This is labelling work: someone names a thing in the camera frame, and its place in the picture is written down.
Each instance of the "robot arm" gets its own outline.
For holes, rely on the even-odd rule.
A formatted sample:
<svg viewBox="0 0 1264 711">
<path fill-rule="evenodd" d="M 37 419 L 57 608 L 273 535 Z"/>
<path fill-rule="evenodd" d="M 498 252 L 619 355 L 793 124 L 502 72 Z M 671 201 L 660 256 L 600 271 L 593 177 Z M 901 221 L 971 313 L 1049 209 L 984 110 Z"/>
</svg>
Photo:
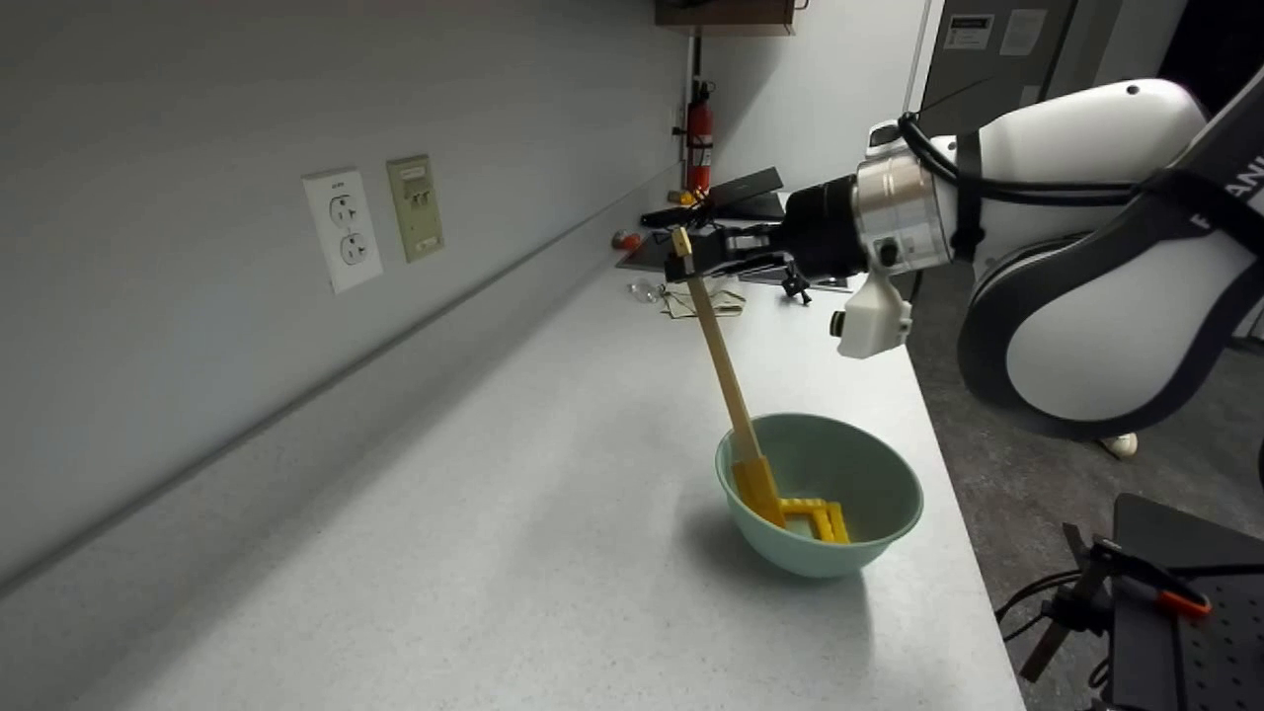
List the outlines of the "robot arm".
<svg viewBox="0 0 1264 711">
<path fill-rule="evenodd" d="M 968 256 L 963 383 L 1066 439 L 1183 405 L 1264 296 L 1264 76 L 1205 121 L 1162 77 L 1010 110 L 984 128 L 873 128 L 854 177 L 808 189 L 781 223 L 866 256 L 871 281 Z M 854 313 L 842 340 L 901 313 Z"/>
</svg>

